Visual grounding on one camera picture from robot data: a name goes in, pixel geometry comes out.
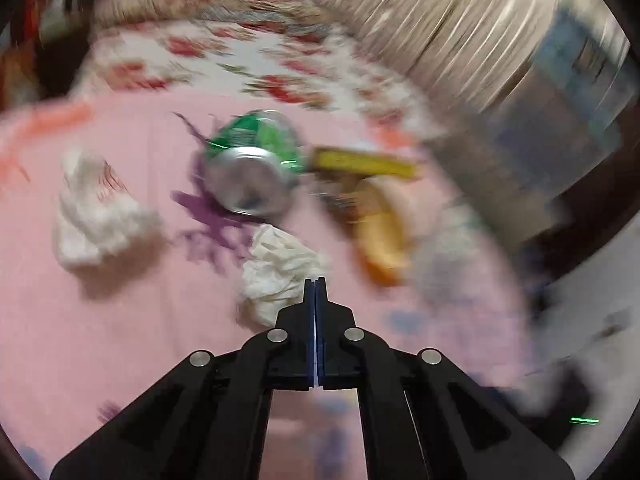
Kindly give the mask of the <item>white tissue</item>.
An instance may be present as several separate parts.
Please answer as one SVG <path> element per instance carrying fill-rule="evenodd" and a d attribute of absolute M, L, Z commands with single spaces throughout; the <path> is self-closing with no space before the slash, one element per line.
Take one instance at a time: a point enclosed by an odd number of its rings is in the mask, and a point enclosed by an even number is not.
<path fill-rule="evenodd" d="M 294 235 L 262 224 L 242 265 L 241 298 L 254 322 L 273 327 L 278 313 L 304 299 L 305 282 L 326 278 L 330 260 Z"/>

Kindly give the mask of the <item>clear plastic floral bottle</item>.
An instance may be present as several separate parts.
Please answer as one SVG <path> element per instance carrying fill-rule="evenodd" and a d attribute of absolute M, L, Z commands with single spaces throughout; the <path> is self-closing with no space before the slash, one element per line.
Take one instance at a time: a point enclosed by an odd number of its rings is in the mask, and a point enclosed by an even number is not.
<path fill-rule="evenodd" d="M 433 313 L 479 304 L 488 292 L 488 272 L 498 247 L 466 200 L 450 200 L 412 250 L 409 283 Z"/>

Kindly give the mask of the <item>pink paper noodle cup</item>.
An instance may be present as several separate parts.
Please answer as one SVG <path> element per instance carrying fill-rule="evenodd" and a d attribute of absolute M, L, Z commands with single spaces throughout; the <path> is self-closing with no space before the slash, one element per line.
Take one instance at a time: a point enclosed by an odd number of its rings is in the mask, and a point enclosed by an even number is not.
<path fill-rule="evenodd" d="M 357 183 L 352 198 L 352 238 L 364 270 L 375 285 L 400 285 L 412 254 L 435 227 L 438 203 L 430 187 L 424 180 L 368 177 Z"/>

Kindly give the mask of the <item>white paper wrapper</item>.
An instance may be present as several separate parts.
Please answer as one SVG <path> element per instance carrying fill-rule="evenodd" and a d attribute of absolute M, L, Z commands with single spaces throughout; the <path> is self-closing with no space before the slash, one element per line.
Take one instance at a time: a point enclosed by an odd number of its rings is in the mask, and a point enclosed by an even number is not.
<path fill-rule="evenodd" d="M 160 216 L 129 193 L 103 157 L 71 148 L 61 168 L 53 240 L 63 268 L 99 266 L 160 235 Z"/>

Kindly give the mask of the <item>crushed green soda can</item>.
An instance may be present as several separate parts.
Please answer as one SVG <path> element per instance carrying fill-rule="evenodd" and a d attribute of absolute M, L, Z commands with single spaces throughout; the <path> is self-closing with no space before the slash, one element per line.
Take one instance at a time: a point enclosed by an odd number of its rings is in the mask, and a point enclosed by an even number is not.
<path fill-rule="evenodd" d="M 302 140 L 277 110 L 236 116 L 204 144 L 204 188 L 235 214 L 282 216 L 290 209 L 305 171 Z"/>

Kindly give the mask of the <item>yellow spice box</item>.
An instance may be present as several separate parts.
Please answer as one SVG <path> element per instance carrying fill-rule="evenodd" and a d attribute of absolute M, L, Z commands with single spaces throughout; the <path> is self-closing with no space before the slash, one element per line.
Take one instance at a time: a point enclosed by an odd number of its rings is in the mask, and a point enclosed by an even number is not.
<path fill-rule="evenodd" d="M 342 148 L 315 148 L 311 156 L 314 170 L 338 171 L 360 176 L 392 176 L 411 180 L 418 175 L 413 162 L 390 155 L 343 150 Z"/>

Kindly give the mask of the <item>pink floral blanket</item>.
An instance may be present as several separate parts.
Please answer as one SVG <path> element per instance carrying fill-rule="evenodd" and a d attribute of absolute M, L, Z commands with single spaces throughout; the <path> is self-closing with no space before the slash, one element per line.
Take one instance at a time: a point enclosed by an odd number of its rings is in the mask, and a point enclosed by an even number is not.
<path fill-rule="evenodd" d="M 171 367 L 221 354 L 254 332 L 241 308 L 254 228 L 206 205 L 195 184 L 199 136 L 258 107 L 193 92 L 113 93 L 1 117 L 1 425 L 40 479 Z M 71 148 L 101 156 L 162 220 L 157 245 L 73 274 L 53 227 Z M 405 140 L 438 211 L 462 198 L 427 150 Z M 282 229 L 330 260 L 328 292 L 392 347 L 439 348 L 484 385 L 515 389 L 532 368 L 521 286 L 497 248 L 479 304 L 433 313 L 410 284 L 378 287 L 355 244 L 304 181 Z"/>

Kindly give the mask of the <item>white red floral bedsheet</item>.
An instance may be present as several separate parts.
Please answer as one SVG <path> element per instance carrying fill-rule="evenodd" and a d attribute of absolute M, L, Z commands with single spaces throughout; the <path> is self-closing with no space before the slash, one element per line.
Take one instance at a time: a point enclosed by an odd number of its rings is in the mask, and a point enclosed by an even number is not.
<path fill-rule="evenodd" d="M 177 88 L 341 113 L 419 140 L 444 132 L 420 90 L 368 58 L 338 27 L 320 41 L 268 25 L 211 21 L 103 29 L 92 36 L 70 93 Z"/>

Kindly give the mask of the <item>beige leaf pattern curtain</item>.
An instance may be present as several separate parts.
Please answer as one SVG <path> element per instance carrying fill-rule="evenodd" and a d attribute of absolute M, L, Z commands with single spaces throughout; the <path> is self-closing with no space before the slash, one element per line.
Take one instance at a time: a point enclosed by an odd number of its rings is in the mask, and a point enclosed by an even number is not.
<path fill-rule="evenodd" d="M 426 92 L 484 110 L 523 77 L 559 0 L 314 1 Z"/>

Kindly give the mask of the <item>folded patterned quilt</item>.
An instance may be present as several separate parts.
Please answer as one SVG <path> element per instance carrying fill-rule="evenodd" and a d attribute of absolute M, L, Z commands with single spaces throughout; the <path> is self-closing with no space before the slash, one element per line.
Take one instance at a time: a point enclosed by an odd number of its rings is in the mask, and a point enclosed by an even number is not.
<path fill-rule="evenodd" d="M 311 0 L 94 0 L 96 29 L 146 21 L 204 20 L 273 24 L 290 35 L 326 36 L 332 20 Z"/>

